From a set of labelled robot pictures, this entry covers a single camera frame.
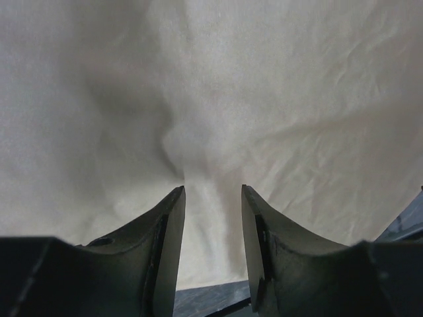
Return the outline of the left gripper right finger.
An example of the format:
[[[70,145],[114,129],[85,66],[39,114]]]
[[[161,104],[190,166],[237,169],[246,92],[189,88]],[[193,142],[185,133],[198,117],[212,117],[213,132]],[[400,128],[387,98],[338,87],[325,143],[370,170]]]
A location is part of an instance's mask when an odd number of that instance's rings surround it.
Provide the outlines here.
[[[334,287],[334,262],[347,247],[305,229],[248,185],[241,189],[245,256],[253,312],[300,316]]]

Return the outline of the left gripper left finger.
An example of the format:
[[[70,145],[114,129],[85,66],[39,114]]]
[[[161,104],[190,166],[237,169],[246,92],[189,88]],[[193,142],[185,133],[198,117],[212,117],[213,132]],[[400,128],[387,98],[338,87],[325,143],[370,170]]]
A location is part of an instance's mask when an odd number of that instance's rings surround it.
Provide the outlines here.
[[[76,316],[172,316],[184,230],[184,187],[124,226],[78,245]]]

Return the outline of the peach cloth napkin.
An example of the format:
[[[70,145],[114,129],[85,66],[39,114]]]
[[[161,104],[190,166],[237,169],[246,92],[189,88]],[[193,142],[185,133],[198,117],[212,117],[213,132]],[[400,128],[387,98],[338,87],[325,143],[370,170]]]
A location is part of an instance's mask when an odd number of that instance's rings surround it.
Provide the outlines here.
[[[1,234],[186,190],[179,289],[247,277],[241,186],[342,244],[422,185],[421,1],[2,1]]]

